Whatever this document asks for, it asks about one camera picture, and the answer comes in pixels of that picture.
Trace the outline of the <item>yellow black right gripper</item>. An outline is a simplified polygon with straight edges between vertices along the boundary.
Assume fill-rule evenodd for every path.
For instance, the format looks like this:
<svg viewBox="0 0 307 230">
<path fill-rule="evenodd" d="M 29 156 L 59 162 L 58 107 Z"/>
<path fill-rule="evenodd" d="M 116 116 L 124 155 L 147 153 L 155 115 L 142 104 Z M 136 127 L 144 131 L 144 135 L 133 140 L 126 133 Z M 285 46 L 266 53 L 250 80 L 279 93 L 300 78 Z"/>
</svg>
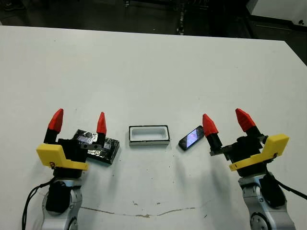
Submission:
<svg viewBox="0 0 307 230">
<path fill-rule="evenodd" d="M 203 114 L 203 131 L 211 148 L 210 155 L 223 154 L 231 161 L 230 170 L 236 171 L 240 177 L 265 173 L 267 163 L 282 155 L 289 137 L 285 134 L 264 136 L 247 112 L 240 108 L 235 112 L 238 123 L 246 135 L 224 147 L 218 137 L 215 123 L 207 114 Z"/>
</svg>

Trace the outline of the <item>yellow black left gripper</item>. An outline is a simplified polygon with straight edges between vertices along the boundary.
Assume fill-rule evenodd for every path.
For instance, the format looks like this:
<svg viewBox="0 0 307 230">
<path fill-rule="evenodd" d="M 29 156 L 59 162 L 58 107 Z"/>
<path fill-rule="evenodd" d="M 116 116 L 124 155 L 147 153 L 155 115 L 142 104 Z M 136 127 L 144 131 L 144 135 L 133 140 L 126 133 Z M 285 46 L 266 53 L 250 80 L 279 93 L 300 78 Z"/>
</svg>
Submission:
<svg viewBox="0 0 307 230">
<path fill-rule="evenodd" d="M 89 144 L 76 139 L 59 139 L 57 135 L 63 124 L 64 110 L 60 108 L 51 118 L 44 138 L 44 143 L 36 148 L 43 165 L 54 170 L 56 177 L 78 178 L 82 171 L 88 170 L 88 151 L 102 150 L 106 138 L 105 113 L 101 112 L 97 123 L 97 143 Z"/>
</svg>

